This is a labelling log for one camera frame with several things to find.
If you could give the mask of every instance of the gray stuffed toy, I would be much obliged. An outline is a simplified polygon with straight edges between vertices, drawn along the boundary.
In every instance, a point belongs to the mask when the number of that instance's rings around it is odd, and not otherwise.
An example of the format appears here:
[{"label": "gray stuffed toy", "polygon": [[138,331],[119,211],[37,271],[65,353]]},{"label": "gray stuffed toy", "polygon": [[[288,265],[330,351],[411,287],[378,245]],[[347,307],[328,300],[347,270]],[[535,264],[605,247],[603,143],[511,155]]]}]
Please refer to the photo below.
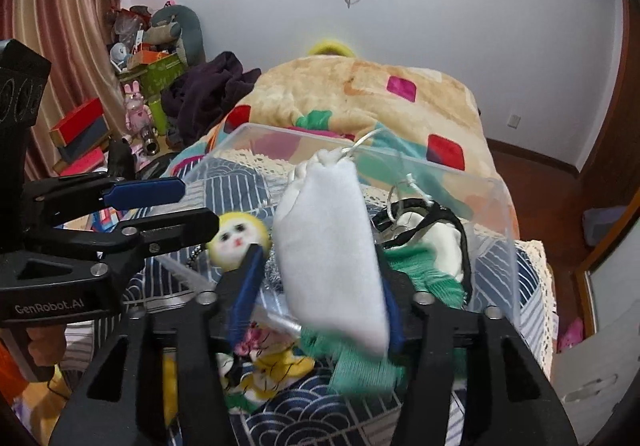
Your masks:
[{"label": "gray stuffed toy", "polygon": [[[202,44],[202,30],[197,15],[185,6],[167,6],[151,17],[151,29],[177,23],[180,36],[176,42],[176,53],[187,67],[195,67],[206,61]],[[177,26],[169,28],[170,36],[177,33]]]}]

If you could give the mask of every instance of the white cloth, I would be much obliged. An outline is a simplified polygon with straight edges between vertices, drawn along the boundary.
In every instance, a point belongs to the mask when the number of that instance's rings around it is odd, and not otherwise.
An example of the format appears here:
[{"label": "white cloth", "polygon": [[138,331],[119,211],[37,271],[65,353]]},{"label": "white cloth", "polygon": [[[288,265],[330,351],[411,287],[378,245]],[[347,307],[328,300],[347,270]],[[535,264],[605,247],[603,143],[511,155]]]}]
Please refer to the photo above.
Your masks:
[{"label": "white cloth", "polygon": [[[422,222],[424,215],[407,212],[398,218],[398,227],[394,235],[405,230],[412,230]],[[436,222],[429,228],[417,232],[406,244],[411,246],[420,242],[435,254],[434,266],[440,272],[450,274],[458,282],[462,282],[462,250],[460,248],[460,232],[450,222]]]},{"label": "white cloth", "polygon": [[386,356],[380,268],[356,167],[340,149],[296,167],[273,217],[273,245],[290,312],[303,327],[341,333]]}]

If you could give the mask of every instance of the stuffed animal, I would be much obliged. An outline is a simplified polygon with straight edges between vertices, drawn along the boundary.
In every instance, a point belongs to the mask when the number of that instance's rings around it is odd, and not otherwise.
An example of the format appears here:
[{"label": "stuffed animal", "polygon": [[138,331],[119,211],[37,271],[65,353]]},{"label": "stuffed animal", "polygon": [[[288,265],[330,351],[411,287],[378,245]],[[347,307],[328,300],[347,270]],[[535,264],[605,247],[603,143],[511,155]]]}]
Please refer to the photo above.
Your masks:
[{"label": "stuffed animal", "polygon": [[220,228],[207,244],[212,262],[223,271],[240,267],[251,244],[260,244],[265,256],[271,248],[267,227],[252,215],[229,212],[220,216]]},{"label": "stuffed animal", "polygon": [[204,63],[204,46],[202,30],[197,15],[185,6],[168,6],[156,11],[151,17],[152,27],[171,25],[177,22],[180,26],[180,37],[176,42],[176,53],[180,61],[187,67]]},{"label": "stuffed animal", "polygon": [[140,94],[140,84],[133,82],[133,88],[124,85],[125,126],[133,135],[138,134],[145,126],[153,124],[151,109],[145,105],[145,99]]},{"label": "stuffed animal", "polygon": [[121,42],[115,43],[109,52],[111,64],[116,67],[118,72],[123,72],[127,68],[127,61],[131,58],[131,54],[127,50],[127,46]]},{"label": "stuffed animal", "polygon": [[182,28],[177,22],[165,23],[156,27],[149,27],[142,35],[143,43],[149,45],[162,45],[171,43],[180,38]]}]

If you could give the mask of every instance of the green box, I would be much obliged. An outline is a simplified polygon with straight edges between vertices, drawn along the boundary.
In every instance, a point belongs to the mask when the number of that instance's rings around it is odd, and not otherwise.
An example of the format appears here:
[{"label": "green box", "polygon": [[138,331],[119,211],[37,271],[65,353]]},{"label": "green box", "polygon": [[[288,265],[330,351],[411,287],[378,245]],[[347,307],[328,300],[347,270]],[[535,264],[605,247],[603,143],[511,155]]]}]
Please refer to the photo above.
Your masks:
[{"label": "green box", "polygon": [[151,114],[154,116],[154,125],[156,126],[158,134],[164,136],[167,130],[167,120],[166,114],[164,113],[164,110],[162,109],[162,105],[160,103],[160,94],[147,97],[146,104],[149,105]]},{"label": "green box", "polygon": [[140,65],[137,69],[135,69],[134,71],[124,71],[123,73],[118,74],[118,80],[120,81],[120,85],[122,86],[122,89],[124,90],[124,85],[129,85],[129,86],[133,86],[133,82],[134,81],[142,81],[142,76],[144,76],[146,74],[146,68],[144,65]]},{"label": "green box", "polygon": [[159,94],[174,80],[184,74],[184,65],[177,54],[171,54],[146,66],[146,73],[140,76],[140,85],[146,97]]}]

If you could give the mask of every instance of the wooden floor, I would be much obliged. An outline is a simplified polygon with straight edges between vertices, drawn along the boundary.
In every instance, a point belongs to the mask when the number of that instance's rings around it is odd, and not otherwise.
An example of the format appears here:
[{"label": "wooden floor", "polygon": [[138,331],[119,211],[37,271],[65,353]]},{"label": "wooden floor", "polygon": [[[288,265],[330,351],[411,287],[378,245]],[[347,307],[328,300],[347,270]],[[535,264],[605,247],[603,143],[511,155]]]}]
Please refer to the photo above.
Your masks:
[{"label": "wooden floor", "polygon": [[492,152],[507,183],[520,224],[521,240],[541,240],[554,271],[560,332],[578,315],[571,272],[590,248],[582,236],[585,195],[571,174],[501,152]]}]

